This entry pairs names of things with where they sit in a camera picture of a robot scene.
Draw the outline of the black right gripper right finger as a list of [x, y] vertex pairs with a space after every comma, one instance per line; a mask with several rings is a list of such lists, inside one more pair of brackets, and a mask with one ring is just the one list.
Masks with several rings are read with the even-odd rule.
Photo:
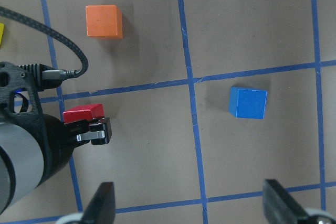
[[263, 212], [268, 223], [314, 223], [314, 219], [275, 179], [263, 182]]

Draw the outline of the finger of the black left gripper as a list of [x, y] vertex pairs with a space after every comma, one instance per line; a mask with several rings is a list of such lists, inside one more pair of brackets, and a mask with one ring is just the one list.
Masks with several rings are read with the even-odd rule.
[[64, 127], [70, 133], [86, 133], [90, 131], [89, 122], [87, 120], [64, 123]]
[[76, 135], [78, 143], [88, 143], [92, 145], [106, 145], [112, 138], [112, 128], [110, 118], [100, 118], [88, 122], [88, 129], [84, 133]]

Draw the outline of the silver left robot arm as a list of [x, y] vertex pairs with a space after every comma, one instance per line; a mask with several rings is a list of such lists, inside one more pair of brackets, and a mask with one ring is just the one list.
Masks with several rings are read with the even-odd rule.
[[44, 120], [50, 154], [23, 127], [1, 123], [1, 212], [62, 170], [75, 148], [108, 144], [112, 137], [110, 118], [64, 123], [45, 114]]

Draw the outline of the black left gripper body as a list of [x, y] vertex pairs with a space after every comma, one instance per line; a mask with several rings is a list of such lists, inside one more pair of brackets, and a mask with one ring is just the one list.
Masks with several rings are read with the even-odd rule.
[[50, 150], [51, 167], [45, 172], [41, 181], [45, 182], [62, 170], [69, 162], [75, 148], [86, 143], [78, 143], [76, 135], [70, 133], [64, 127], [64, 122], [54, 116], [45, 114], [46, 131]]

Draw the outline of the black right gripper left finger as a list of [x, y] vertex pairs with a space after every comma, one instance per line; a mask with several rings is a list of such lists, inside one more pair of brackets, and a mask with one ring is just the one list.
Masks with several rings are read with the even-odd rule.
[[116, 216], [115, 203], [114, 183], [101, 183], [83, 212], [82, 223], [113, 224]]

